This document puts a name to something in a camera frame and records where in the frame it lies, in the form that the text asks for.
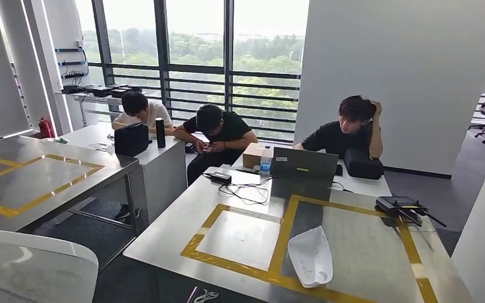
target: power adapter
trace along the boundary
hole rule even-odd
[[[211,181],[214,183],[222,184],[222,185],[228,185],[231,184],[231,176],[227,174],[223,174],[221,172],[214,172],[214,173],[205,173]]]

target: white t-shirt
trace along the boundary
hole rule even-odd
[[[172,119],[170,119],[170,115],[168,115],[168,110],[166,110],[166,107],[164,107],[164,105],[162,105],[161,103],[149,100],[148,119],[146,123],[148,127],[150,128],[155,127],[155,118],[162,118],[164,120],[164,126],[168,126],[172,124]],[[132,123],[142,122],[142,121],[140,121],[140,119],[137,117],[131,117],[127,115],[125,112],[123,112],[120,114],[120,116],[114,119],[114,122],[120,122],[120,123],[129,125]]]

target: black t-shirt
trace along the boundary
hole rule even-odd
[[[314,152],[324,149],[327,153],[334,153],[343,158],[345,151],[350,148],[369,151],[372,133],[372,121],[351,134],[343,133],[339,126],[339,121],[335,121],[322,125],[313,134],[309,135],[302,142],[302,147],[305,150]]]
[[[244,122],[244,120],[239,117],[234,112],[223,112],[222,119],[224,123],[222,125],[222,129],[216,136],[210,136],[208,134],[204,134],[209,142],[218,142],[218,141],[234,141],[243,138],[243,135],[247,132],[251,131],[252,129]],[[196,125],[196,116],[188,119],[183,123],[183,127],[188,133],[194,133],[198,131],[198,126]],[[232,154],[242,154],[243,150],[230,150],[227,149],[222,153],[232,153]]]

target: black bag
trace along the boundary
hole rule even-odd
[[[114,151],[118,155],[134,157],[149,144],[148,126],[137,122],[114,131]]]
[[[352,177],[380,179],[384,174],[384,165],[378,159],[371,160],[364,150],[350,149],[345,152],[345,167]]]

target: green foliage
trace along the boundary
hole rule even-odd
[[[111,29],[109,34],[109,44],[111,47],[111,59],[114,63],[142,64],[158,66],[157,40],[154,30],[139,30],[130,28],[119,31]],[[83,33],[84,47],[91,62],[100,62],[97,37],[94,31]],[[236,71],[257,71],[262,73],[289,73],[299,74],[301,72],[301,52],[304,40],[294,35],[276,36],[272,39],[258,38],[237,40],[234,46],[234,70]],[[219,35],[187,35],[184,33],[171,32],[169,34],[169,54],[172,64],[192,64],[204,66],[223,66],[224,65],[224,41]],[[156,71],[143,71],[136,69],[118,69],[115,73],[132,74],[143,76],[159,76]],[[193,74],[170,72],[171,78],[196,79],[208,81],[224,82],[224,76],[218,74]],[[159,86],[158,81],[121,79],[125,83]],[[235,83],[245,83],[254,85],[280,85],[280,86],[299,86],[299,80],[295,79],[275,79],[257,77],[234,77]],[[224,93],[224,86],[220,85],[201,85],[196,83],[181,83],[173,81],[171,87],[187,90],[201,90],[206,92]],[[270,88],[253,88],[245,86],[234,86],[233,93],[238,95],[257,95],[266,97],[297,98],[297,90],[278,90]],[[173,98],[187,100],[199,100],[205,102],[224,103],[224,96],[204,95],[194,93],[172,92]],[[262,107],[275,107],[281,109],[297,109],[297,102],[263,100],[248,97],[234,97],[234,104],[254,105]],[[197,109],[198,104],[184,102],[173,102],[173,107],[184,109]],[[274,117],[279,119],[296,118],[296,113],[280,112],[277,110],[256,110],[256,109],[234,109],[239,115],[251,117]],[[191,114],[187,112],[175,112],[175,116],[187,118]],[[246,119],[250,126],[264,128],[294,129],[294,124],[286,122],[272,122],[259,119]],[[256,131],[259,136],[272,138],[283,138],[292,140],[292,134]]]

